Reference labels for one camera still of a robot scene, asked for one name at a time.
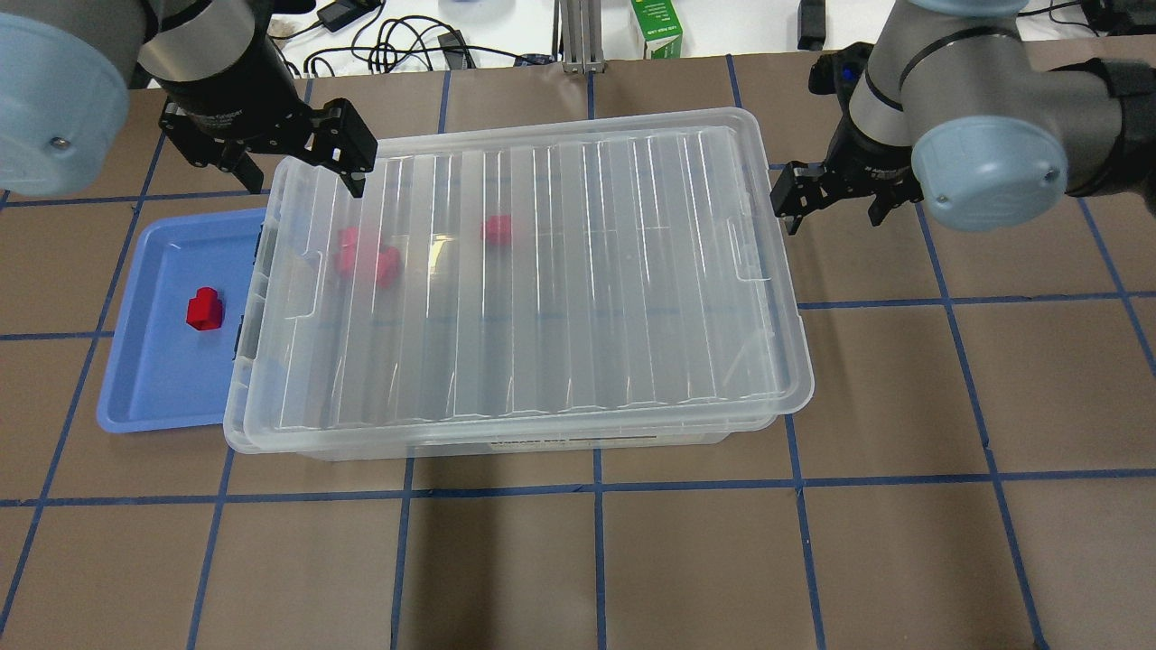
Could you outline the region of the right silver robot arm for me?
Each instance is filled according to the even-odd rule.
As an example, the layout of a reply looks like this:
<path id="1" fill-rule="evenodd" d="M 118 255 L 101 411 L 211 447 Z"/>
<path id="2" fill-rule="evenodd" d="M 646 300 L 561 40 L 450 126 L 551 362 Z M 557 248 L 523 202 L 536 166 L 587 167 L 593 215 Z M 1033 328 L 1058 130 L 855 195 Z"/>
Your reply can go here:
<path id="1" fill-rule="evenodd" d="M 873 226 L 924 204 L 941 226 L 1022 226 L 1065 195 L 1131 193 L 1153 210 L 1153 65 L 1091 58 L 1037 71 L 1021 1 L 897 1 L 879 40 L 814 62 L 810 93 L 842 121 L 821 162 L 790 162 L 769 194 L 806 215 L 868 198 Z"/>

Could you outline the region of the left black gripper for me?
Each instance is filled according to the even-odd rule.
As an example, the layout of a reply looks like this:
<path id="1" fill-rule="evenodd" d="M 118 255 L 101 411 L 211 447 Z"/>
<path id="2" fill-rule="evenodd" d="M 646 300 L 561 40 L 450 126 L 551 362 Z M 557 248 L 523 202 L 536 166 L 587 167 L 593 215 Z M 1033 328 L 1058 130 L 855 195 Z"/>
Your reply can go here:
<path id="1" fill-rule="evenodd" d="M 232 173 L 249 194 L 264 192 L 255 153 L 275 153 L 338 173 L 362 199 L 378 141 L 350 99 L 310 108 L 276 47 L 255 36 L 227 69 L 205 79 L 160 79 L 168 95 L 158 126 L 193 167 Z"/>

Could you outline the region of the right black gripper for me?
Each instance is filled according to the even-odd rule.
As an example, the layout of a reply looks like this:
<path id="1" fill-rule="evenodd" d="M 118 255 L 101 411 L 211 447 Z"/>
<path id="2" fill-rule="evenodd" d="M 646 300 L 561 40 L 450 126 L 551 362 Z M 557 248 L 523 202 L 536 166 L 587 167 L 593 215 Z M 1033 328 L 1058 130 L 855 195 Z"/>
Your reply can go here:
<path id="1" fill-rule="evenodd" d="M 833 95 L 842 120 L 821 162 L 792 161 L 769 194 L 786 235 L 794 236 L 814 210 L 849 199 L 870 198 L 873 228 L 924 192 L 911 165 L 912 147 L 901 135 L 901 104 L 876 91 L 867 54 L 822 54 L 809 71 L 814 95 Z"/>

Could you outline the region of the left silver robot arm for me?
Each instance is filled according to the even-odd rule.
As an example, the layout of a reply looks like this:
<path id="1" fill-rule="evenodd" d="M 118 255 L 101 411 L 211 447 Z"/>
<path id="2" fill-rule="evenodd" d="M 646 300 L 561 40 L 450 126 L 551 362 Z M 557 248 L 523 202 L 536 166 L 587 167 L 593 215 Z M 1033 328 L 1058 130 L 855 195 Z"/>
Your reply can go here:
<path id="1" fill-rule="evenodd" d="M 134 74 L 168 95 L 158 127 L 193 167 L 264 189 L 257 153 L 338 173 L 360 198 L 378 143 L 349 99 L 310 108 L 269 36 L 313 1 L 5 1 L 1 180 L 23 195 L 87 189 L 126 123 Z"/>

